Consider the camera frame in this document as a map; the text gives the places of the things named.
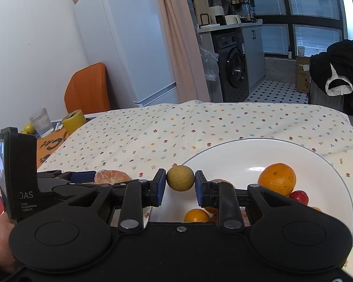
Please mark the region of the person's left hand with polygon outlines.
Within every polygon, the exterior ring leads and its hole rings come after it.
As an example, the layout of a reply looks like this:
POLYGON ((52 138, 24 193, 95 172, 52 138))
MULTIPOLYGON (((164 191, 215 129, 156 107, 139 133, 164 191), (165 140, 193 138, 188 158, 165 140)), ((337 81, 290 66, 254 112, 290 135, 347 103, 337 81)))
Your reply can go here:
POLYGON ((0 269, 4 272, 13 273, 18 265, 9 249, 9 234, 14 225, 9 220, 7 213, 0 216, 0 269))

